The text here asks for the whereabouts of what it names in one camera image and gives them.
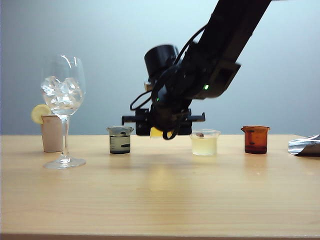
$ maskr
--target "beaker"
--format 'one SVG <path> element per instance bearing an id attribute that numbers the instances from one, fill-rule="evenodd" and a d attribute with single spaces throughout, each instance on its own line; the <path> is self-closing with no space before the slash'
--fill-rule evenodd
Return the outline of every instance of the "beaker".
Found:
<path id="1" fill-rule="evenodd" d="M 213 129 L 193 130 L 190 136 L 192 153 L 201 156 L 217 154 L 217 138 L 220 134 L 220 131 Z"/>
<path id="2" fill-rule="evenodd" d="M 268 145 L 268 126 L 243 126 L 244 151 L 248 154 L 265 154 Z"/>
<path id="3" fill-rule="evenodd" d="M 109 149 L 111 154 L 130 153 L 130 134 L 134 130 L 130 126 L 107 127 L 109 132 Z"/>

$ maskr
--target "gray wall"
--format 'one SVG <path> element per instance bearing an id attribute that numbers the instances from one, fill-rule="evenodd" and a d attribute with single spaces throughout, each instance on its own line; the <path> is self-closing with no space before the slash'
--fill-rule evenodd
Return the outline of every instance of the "gray wall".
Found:
<path id="1" fill-rule="evenodd" d="M 2 0 L 1 133 L 37 135 L 30 119 L 40 93 L 42 58 L 82 58 L 87 80 L 70 134 L 105 134 L 132 114 L 144 91 L 145 53 L 160 44 L 179 49 L 210 18 L 216 0 Z M 194 128 L 241 134 L 267 125 L 271 134 L 320 133 L 320 1 L 273 1 L 242 51 L 228 90 L 194 100 L 206 113 Z"/>

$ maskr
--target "dark liquid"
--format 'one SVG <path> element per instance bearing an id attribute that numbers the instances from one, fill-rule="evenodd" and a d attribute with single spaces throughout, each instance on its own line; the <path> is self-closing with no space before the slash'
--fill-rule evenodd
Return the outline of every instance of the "dark liquid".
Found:
<path id="1" fill-rule="evenodd" d="M 130 139 L 130 136 L 110 136 L 110 141 L 109 141 L 109 145 L 111 146 L 111 141 L 113 139 L 116 139 L 116 138 L 126 138 L 126 139 Z M 111 154 L 128 154 L 130 153 L 130 144 L 124 144 L 124 145 L 117 145 L 117 149 L 113 149 L 112 147 L 110 148 L 110 153 Z"/>
<path id="2" fill-rule="evenodd" d="M 267 147 L 266 146 L 245 145 L 244 151 L 248 154 L 265 154 L 265 153 L 267 153 Z"/>
<path id="3" fill-rule="evenodd" d="M 113 151 L 113 150 L 110 150 L 110 153 L 111 154 L 128 154 L 128 153 L 130 153 L 130 150 L 125 150 L 125 151 Z"/>

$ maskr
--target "black cable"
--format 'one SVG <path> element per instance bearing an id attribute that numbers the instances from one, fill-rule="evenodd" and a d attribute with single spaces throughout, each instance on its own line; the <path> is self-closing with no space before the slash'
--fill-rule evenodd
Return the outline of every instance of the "black cable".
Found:
<path id="1" fill-rule="evenodd" d="M 146 92 L 140 94 L 140 95 L 130 104 L 130 110 L 131 110 L 131 111 L 135 111 L 135 110 L 141 108 L 141 107 L 142 107 L 143 105 L 145 105 L 147 102 L 149 102 L 150 99 L 151 99 L 151 96 L 148 97 L 147 100 L 145 100 L 145 101 L 144 101 L 143 103 L 141 103 L 139 106 L 137 106 L 137 107 L 135 107 L 135 108 L 132 108 L 133 104 L 135 104 L 136 101 L 138 101 L 139 98 L 141 98 L 143 95 L 145 95 L 145 94 L 147 94 L 147 93 L 150 93 L 150 92 L 152 92 L 152 90 L 149 90 L 149 91 L 146 91 Z"/>
<path id="2" fill-rule="evenodd" d="M 173 129 L 172 131 L 172 135 L 170 137 L 168 137 L 168 131 L 163 131 L 162 133 L 162 137 L 163 139 L 165 140 L 171 140 L 171 139 L 174 139 L 174 137 L 179 133 L 179 130 L 180 130 L 180 126 L 181 126 L 181 123 L 182 121 L 184 120 L 184 116 L 182 115 L 176 122 L 176 126 L 175 128 Z"/>
<path id="3" fill-rule="evenodd" d="M 174 65 L 177 64 L 182 56 L 182 54 L 184 54 L 186 48 L 190 45 L 190 43 L 193 41 L 193 39 L 195 39 L 196 36 L 199 35 L 199 33 L 201 33 L 205 28 L 206 28 L 207 24 L 204 25 L 202 28 L 200 28 L 184 45 L 184 47 L 182 48 L 182 50 L 180 51 L 179 55 L 176 57 L 175 61 L 174 61 Z"/>

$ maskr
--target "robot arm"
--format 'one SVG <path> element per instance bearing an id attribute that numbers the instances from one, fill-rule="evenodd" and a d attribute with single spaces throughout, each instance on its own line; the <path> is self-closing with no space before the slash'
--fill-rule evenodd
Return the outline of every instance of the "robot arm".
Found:
<path id="1" fill-rule="evenodd" d="M 167 140 L 191 134 L 192 122 L 205 121 L 204 113 L 191 115 L 192 99 L 216 98 L 228 88 L 241 66 L 236 60 L 270 1 L 219 0 L 198 31 L 204 30 L 198 43 L 193 38 L 187 43 L 183 59 L 172 45 L 149 50 L 144 60 L 152 88 L 150 110 L 137 108 L 135 116 L 122 117 L 122 124 L 136 122 L 137 135 L 149 135 L 156 127 Z"/>

